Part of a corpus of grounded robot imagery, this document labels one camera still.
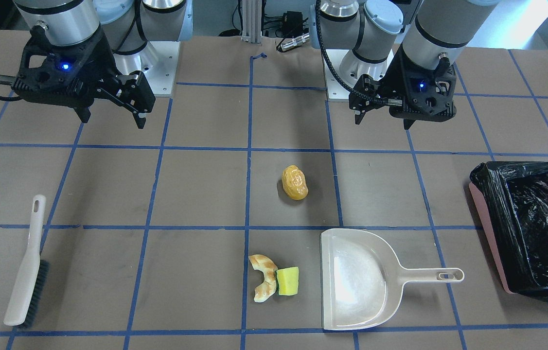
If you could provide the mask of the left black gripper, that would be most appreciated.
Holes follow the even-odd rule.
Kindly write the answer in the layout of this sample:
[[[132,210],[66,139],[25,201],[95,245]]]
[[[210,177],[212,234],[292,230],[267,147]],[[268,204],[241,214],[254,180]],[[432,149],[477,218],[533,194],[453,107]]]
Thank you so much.
[[[361,75],[349,94],[354,124],[361,124],[368,111],[386,106],[392,117],[403,120],[405,130],[415,121],[452,119],[457,113],[453,102],[457,78],[447,53],[437,58],[437,67],[426,69],[413,63],[400,47],[381,80]]]

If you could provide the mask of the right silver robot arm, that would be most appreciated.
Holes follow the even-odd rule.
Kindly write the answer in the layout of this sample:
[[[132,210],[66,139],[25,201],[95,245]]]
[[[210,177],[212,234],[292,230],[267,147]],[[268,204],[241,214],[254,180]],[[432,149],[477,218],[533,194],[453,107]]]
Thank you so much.
[[[139,129],[152,112],[163,59],[154,42],[187,41],[191,0],[16,0],[31,38],[10,85],[16,98],[64,106],[81,122],[98,99],[127,109]]]

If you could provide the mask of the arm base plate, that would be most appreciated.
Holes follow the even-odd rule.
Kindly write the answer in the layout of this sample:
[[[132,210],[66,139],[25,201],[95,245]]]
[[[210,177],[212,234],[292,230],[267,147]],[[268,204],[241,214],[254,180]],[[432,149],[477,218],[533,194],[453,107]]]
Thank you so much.
[[[394,59],[394,52],[392,50],[389,51],[389,55],[383,62],[377,64],[359,60],[352,50],[327,49],[326,52],[340,79],[352,88],[363,74],[369,75],[374,81],[381,80]],[[326,64],[323,67],[323,71],[325,73],[328,100],[332,102],[349,101],[349,91],[334,78],[334,75]]]
[[[143,71],[156,97],[172,97],[180,48],[180,42],[147,42],[146,46],[136,53],[115,53],[114,60],[122,74]]]

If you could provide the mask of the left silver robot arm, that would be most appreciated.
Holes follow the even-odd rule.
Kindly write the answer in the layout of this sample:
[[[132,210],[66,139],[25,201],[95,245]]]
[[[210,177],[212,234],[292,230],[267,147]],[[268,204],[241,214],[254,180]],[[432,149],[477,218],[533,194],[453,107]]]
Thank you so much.
[[[424,0],[392,58],[404,27],[389,0],[318,0],[311,8],[311,40],[333,78],[349,93],[355,124],[388,108],[403,120],[454,118],[454,63],[496,8],[496,0]]]

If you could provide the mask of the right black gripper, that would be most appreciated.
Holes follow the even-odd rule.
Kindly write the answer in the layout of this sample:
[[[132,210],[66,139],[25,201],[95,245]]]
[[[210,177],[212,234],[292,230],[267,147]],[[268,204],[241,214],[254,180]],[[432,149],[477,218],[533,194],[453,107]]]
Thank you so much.
[[[109,100],[130,111],[138,129],[156,101],[143,71],[118,71],[103,29],[79,44],[54,46],[44,27],[32,27],[12,89],[27,102],[72,108],[82,123],[94,100]]]

